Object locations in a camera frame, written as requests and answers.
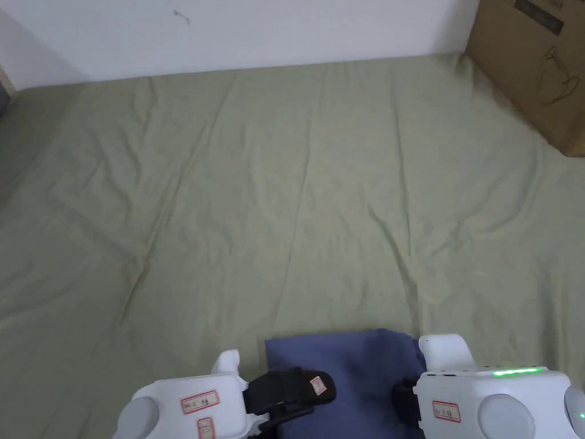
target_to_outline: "red label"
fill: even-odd
[[[433,401],[433,412],[437,419],[451,422],[461,422],[459,406],[455,403],[446,403],[443,401]]]
[[[215,439],[215,427],[213,419],[199,419],[197,421],[197,430],[199,430],[199,439]]]
[[[181,408],[184,414],[195,413],[217,404],[219,404],[219,397],[215,390],[181,399]]]
[[[325,387],[323,380],[319,376],[314,377],[311,381],[309,381],[309,383],[311,383],[311,386],[313,386],[313,390],[317,396],[327,390],[327,387]]]

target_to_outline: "cardboard box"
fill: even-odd
[[[554,147],[585,156],[585,0],[480,0],[467,53]]]

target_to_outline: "green led light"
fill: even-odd
[[[494,376],[505,376],[505,375],[515,375],[517,373],[536,373],[540,372],[542,369],[531,368],[531,369],[510,369],[508,371],[497,371],[494,372]]]

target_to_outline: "bed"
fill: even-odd
[[[0,167],[0,437],[111,437],[287,335],[458,332],[583,384],[585,162],[466,56],[24,90]]]

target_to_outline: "blue cloth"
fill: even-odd
[[[266,341],[266,356],[271,371],[324,371],[337,388],[334,402],[283,424],[281,439],[424,439],[398,422],[391,400],[395,384],[426,370],[411,337],[379,329],[279,338]]]

